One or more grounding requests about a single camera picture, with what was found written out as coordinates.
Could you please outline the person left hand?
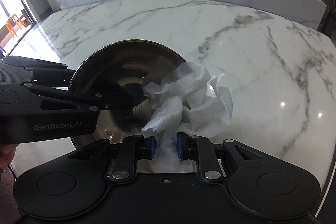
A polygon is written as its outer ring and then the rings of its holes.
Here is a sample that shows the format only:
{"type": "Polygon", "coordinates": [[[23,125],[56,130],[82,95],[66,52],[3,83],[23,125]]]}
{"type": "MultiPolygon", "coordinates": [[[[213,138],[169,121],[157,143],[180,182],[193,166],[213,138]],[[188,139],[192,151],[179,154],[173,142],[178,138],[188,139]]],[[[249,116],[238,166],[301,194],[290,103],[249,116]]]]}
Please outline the person left hand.
{"type": "Polygon", "coordinates": [[[1,144],[0,145],[0,169],[4,169],[10,164],[15,157],[15,151],[18,144],[1,144]]]}

